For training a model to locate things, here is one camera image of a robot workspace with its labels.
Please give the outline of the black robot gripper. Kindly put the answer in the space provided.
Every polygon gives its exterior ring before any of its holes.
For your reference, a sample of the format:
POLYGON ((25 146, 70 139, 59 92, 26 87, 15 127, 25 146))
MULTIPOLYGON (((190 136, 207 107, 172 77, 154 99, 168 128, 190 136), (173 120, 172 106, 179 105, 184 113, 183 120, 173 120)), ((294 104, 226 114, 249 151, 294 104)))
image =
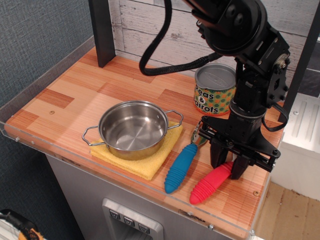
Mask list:
POLYGON ((231 110, 228 119, 203 116, 199 135, 210 143, 210 164, 217 168, 226 162, 228 153, 236 155, 233 161, 232 180, 238 180, 248 166, 256 165, 271 172, 281 155, 262 134, 263 125, 268 131, 276 132, 281 126, 268 127, 263 110, 258 115, 240 115, 231 110))

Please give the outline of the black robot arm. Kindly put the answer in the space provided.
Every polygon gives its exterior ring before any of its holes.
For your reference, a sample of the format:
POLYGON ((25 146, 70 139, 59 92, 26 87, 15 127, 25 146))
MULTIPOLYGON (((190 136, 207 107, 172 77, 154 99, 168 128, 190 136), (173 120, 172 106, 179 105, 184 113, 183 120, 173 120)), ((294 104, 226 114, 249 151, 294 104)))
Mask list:
POLYGON ((236 61, 236 89, 228 119, 201 119, 199 133, 210 142, 211 166, 219 167, 227 154, 233 153, 233 180, 239 179, 248 166, 272 171, 280 151, 265 139, 261 128, 266 126, 269 108, 275 108, 285 119, 289 117, 279 104, 289 90, 289 45, 269 24, 259 0, 189 0, 187 4, 208 46, 236 61))

